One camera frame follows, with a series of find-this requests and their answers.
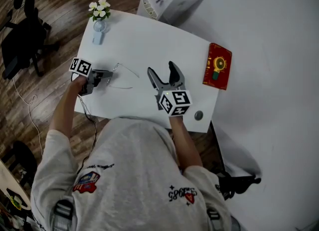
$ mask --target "person's left arm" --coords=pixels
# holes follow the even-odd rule
[[[78,164],[71,152],[69,138],[78,93],[86,82],[78,77],[70,83],[58,103],[49,126],[42,161],[31,190],[31,210],[35,220],[49,230],[50,214],[55,204],[68,192],[77,177]]]

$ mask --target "white wall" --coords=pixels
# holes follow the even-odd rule
[[[233,53],[212,120],[225,162],[262,182],[232,214],[248,231],[319,219],[319,0],[204,0],[179,27]]]

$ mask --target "person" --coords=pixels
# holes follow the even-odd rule
[[[31,209],[40,228],[58,230],[57,202],[67,199],[72,218],[59,230],[231,230],[218,177],[203,168],[181,117],[169,118],[174,142],[155,123],[110,120],[78,169],[69,138],[85,82],[79,76],[70,83],[49,126],[31,190]]]

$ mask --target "red book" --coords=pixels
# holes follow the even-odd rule
[[[231,64],[231,51],[220,45],[209,45],[207,64],[204,74],[204,85],[227,89],[229,70]]]

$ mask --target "shirt sleeve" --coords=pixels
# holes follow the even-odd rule
[[[213,230],[231,230],[231,218],[223,195],[219,191],[218,177],[201,166],[187,167],[183,173],[201,192],[204,197],[207,215]]]
[[[57,201],[71,190],[77,168],[69,139],[57,130],[50,130],[31,190],[31,210],[42,230],[50,230],[50,214]]]

